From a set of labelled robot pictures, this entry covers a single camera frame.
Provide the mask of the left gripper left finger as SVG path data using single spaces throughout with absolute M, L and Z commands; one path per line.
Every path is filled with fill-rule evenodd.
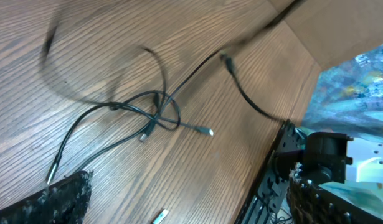
M 92 195 L 92 172 L 78 171 L 0 210 L 0 224 L 81 224 Z

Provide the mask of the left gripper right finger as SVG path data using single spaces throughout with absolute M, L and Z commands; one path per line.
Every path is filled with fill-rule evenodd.
M 295 223 L 380 224 L 377 217 L 303 176 L 302 164 L 290 170 L 286 201 Z

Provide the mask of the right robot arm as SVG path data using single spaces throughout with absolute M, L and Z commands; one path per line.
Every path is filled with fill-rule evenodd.
M 273 169 L 283 179 L 295 165 L 301 176 L 316 184 L 371 182 L 383 184 L 383 143 L 352 138 L 347 134 L 318 132 L 306 138 L 301 149 L 297 140 L 280 143 Z

